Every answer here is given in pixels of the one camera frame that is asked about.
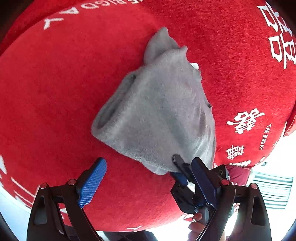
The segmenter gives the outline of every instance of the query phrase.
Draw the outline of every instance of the white line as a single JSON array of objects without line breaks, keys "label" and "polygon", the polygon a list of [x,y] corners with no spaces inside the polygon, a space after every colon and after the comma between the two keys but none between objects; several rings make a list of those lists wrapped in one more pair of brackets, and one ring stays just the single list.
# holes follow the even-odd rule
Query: white line
[{"label": "white line", "polygon": [[23,191],[25,191],[27,194],[31,195],[33,198],[35,198],[35,196],[30,193],[27,189],[25,189],[24,187],[22,187],[22,185],[20,185],[16,180],[13,179],[13,177],[11,177],[11,180],[13,183],[15,183],[20,189],[22,189]]},{"label": "white line", "polygon": [[28,203],[30,203],[31,205],[33,205],[32,202],[30,202],[29,200],[27,200],[26,198],[24,198],[22,195],[18,194],[16,191],[14,191],[14,193],[15,193],[16,195],[18,195],[20,198],[24,199],[26,202],[28,202]]}]

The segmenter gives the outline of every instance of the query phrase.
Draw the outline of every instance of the gray cloth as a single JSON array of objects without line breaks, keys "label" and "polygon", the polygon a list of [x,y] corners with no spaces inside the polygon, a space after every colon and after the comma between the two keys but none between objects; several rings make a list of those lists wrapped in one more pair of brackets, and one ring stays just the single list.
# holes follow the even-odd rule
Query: gray cloth
[{"label": "gray cloth", "polygon": [[93,121],[92,134],[158,175],[177,171],[171,157],[200,157],[211,169],[215,122],[200,71],[160,29],[149,41],[144,65],[128,74]]}]

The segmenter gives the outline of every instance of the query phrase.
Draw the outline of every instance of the gray towel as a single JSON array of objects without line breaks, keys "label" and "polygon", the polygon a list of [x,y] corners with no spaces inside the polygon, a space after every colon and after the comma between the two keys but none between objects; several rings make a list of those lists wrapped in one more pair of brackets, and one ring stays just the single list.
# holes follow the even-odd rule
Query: gray towel
[{"label": "gray towel", "polygon": [[149,41],[144,65],[129,73],[93,121],[91,132],[117,152],[158,175],[177,171],[171,157],[200,157],[211,169],[215,122],[200,71],[160,29]]}]

